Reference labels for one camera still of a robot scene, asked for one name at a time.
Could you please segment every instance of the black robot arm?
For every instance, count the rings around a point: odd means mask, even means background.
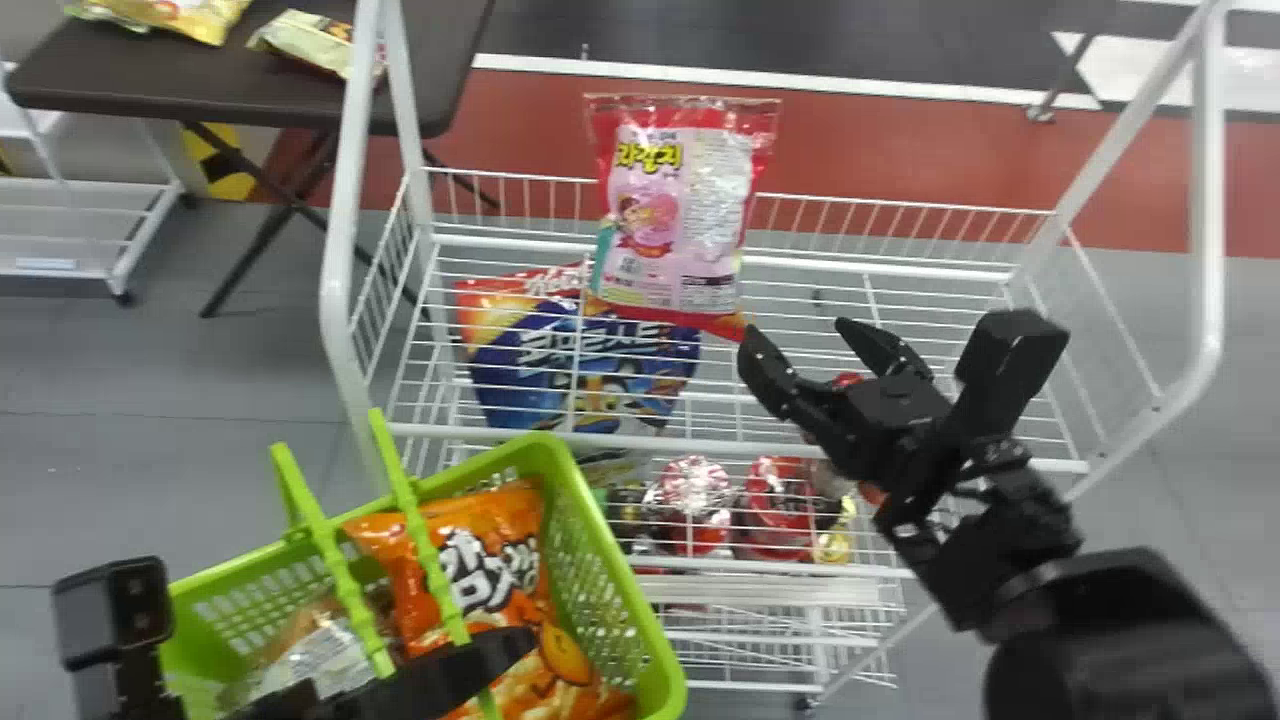
[[[983,315],[955,368],[955,402],[897,336],[846,318],[836,331],[876,379],[801,378],[755,327],[739,374],[837,473],[884,493],[877,532],[954,629],[997,644],[989,719],[1276,717],[1265,671],[1158,553],[1078,555],[1070,507],[1012,434],[1065,329],[1030,310]],[[940,532],[928,518],[948,493],[980,510]]]

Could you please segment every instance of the blue snack bag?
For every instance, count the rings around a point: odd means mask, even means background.
[[[699,331],[622,319],[590,296],[580,309],[585,281],[577,263],[453,286],[490,427],[657,433],[667,424],[698,366]]]

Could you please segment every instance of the orange snack bag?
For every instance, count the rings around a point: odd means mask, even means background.
[[[556,623],[539,530],[543,498],[529,483],[436,500],[419,507],[449,578],[453,602],[472,634],[527,625],[539,647],[489,685],[503,720],[626,720],[634,698],[600,680],[582,650]],[[406,652],[417,657],[449,642],[440,609],[426,591],[413,541],[401,512],[379,512],[343,525],[390,578],[393,620]],[[445,720],[481,719],[472,698]]]

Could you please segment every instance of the cart wheel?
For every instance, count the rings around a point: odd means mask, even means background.
[[[796,720],[813,720],[818,716],[818,698],[808,694],[796,696],[791,703]]]

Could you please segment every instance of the snack package on table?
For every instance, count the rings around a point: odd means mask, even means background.
[[[302,10],[285,10],[257,28],[246,46],[250,50],[276,53],[342,79],[351,79],[349,23]],[[375,77],[385,70],[385,60],[379,58],[374,61]]]
[[[591,292],[627,318],[741,341],[746,208],[780,109],[778,100],[588,95],[608,209]]]
[[[472,634],[493,628],[535,628],[538,650],[490,685],[504,720],[627,720],[634,698],[602,682],[590,660],[561,629],[550,600],[539,530],[541,495],[527,482],[428,502],[419,509],[440,553],[453,602]],[[406,652],[417,657],[449,642],[440,610],[426,589],[404,515],[381,512],[343,529],[387,570],[394,623]],[[447,720],[481,717],[471,700]]]
[[[584,274],[577,263],[453,286],[466,361],[490,427],[653,434],[667,424],[698,366],[699,332],[622,319],[594,297],[580,311]],[[571,427],[566,404],[575,377]]]
[[[67,13],[82,20],[110,20],[134,32],[159,27],[221,46],[252,0],[78,0]]]

